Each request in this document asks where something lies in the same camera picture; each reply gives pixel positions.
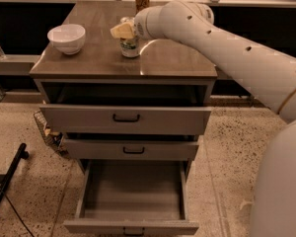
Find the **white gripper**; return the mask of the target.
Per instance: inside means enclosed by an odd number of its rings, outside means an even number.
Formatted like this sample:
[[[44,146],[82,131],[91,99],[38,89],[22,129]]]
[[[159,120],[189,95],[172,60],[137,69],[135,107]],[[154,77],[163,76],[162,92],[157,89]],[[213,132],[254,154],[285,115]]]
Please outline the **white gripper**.
[[[111,35],[115,39],[134,39],[135,32],[144,40],[163,39],[165,36],[160,22],[162,6],[148,7],[141,10],[131,22],[121,23],[111,28]]]

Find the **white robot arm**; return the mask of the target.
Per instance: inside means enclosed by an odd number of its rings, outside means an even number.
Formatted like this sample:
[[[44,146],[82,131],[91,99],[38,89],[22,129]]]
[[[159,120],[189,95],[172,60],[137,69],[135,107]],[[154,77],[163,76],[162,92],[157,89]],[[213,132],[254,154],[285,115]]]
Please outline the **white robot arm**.
[[[250,237],[296,237],[296,58],[213,22],[207,5],[171,1],[141,10],[132,22],[111,28],[111,35],[192,47],[287,122],[260,162]]]

